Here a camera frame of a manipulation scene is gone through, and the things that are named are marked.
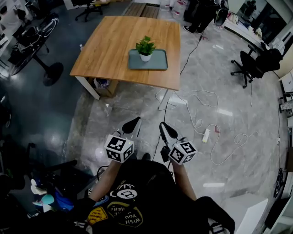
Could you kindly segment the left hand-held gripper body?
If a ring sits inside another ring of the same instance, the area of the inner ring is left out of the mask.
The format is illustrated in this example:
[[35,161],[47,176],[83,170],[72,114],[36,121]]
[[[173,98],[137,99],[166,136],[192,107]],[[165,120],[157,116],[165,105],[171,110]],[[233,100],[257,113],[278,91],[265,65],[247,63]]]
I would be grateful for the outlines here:
[[109,159],[124,163],[128,159],[137,159],[136,134],[123,134],[122,130],[116,130],[105,138],[105,152]]

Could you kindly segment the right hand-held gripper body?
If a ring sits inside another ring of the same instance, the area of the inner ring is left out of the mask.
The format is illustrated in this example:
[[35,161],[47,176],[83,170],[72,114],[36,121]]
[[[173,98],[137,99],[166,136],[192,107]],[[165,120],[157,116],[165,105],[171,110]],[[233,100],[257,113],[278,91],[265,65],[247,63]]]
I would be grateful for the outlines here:
[[197,154],[197,149],[187,138],[176,140],[173,144],[166,145],[160,151],[163,162],[174,161],[178,165],[190,162]]

